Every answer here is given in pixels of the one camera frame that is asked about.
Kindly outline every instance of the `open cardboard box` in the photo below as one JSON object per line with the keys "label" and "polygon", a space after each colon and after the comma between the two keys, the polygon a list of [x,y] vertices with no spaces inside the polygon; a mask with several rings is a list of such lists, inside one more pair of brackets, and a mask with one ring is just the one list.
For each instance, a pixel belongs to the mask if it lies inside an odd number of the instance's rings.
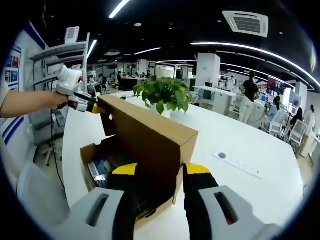
{"label": "open cardboard box", "polygon": [[182,165],[191,160],[198,132],[111,95],[100,96],[98,102],[106,110],[101,114],[105,135],[112,137],[80,149],[88,190],[96,187],[88,163],[113,148],[125,151],[154,182],[172,190],[172,196],[152,216],[137,221],[137,229],[176,203]]}

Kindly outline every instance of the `potted plant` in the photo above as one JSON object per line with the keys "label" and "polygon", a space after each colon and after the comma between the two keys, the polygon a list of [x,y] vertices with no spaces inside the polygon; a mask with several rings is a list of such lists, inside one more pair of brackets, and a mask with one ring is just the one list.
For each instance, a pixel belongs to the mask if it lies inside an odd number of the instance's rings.
{"label": "potted plant", "polygon": [[184,110],[186,113],[192,100],[188,86],[170,77],[157,78],[152,76],[133,88],[134,95],[142,96],[145,106],[154,108],[162,115],[164,112]]}

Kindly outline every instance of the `items inside box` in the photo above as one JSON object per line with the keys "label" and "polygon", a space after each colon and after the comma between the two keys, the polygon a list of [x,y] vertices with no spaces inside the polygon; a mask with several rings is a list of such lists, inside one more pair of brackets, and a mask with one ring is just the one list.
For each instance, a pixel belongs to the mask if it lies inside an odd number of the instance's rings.
{"label": "items inside box", "polygon": [[134,175],[112,174],[115,169],[133,163],[135,161],[122,149],[110,149],[96,155],[88,168],[97,187],[129,191],[135,196],[138,221],[154,214],[158,207],[174,196],[176,188],[175,184],[168,187],[155,181],[139,164]]}

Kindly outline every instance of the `white shirt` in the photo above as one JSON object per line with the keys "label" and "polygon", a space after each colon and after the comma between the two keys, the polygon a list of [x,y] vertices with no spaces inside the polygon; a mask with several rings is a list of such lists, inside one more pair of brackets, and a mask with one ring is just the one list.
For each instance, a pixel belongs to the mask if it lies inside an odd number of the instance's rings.
{"label": "white shirt", "polygon": [[[2,108],[2,105],[5,101],[5,98],[9,92],[8,84],[5,80],[0,80],[0,109]],[[12,184],[12,187],[14,191],[17,190],[18,185],[18,179],[20,176],[20,170],[15,165],[15,162],[13,161],[10,152],[5,144],[4,139],[2,138],[2,134],[0,137],[0,154],[2,158],[2,163],[4,165],[4,168],[6,170],[7,176]]]}
{"label": "white shirt", "polygon": [[308,111],[304,116],[304,123],[307,125],[305,135],[310,136],[313,128],[316,125],[316,116],[312,111]]}

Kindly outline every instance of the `cable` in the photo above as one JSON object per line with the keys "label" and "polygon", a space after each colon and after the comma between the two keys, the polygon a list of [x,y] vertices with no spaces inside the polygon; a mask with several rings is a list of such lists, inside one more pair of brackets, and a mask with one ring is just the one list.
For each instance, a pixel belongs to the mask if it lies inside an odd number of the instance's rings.
{"label": "cable", "polygon": [[[51,92],[52,92],[52,86],[54,84],[54,81],[55,81],[54,79],[51,81]],[[53,151],[53,156],[54,156],[55,169],[56,169],[56,173],[58,174],[60,183],[61,183],[64,191],[66,191],[65,185],[64,185],[64,183],[61,179],[60,173],[59,173],[58,164],[57,164],[57,155],[56,155],[56,150],[54,147],[54,141],[53,141],[53,138],[54,138],[54,119],[52,118],[52,109],[50,109],[50,118],[51,118],[51,146],[52,146],[52,151]]]}

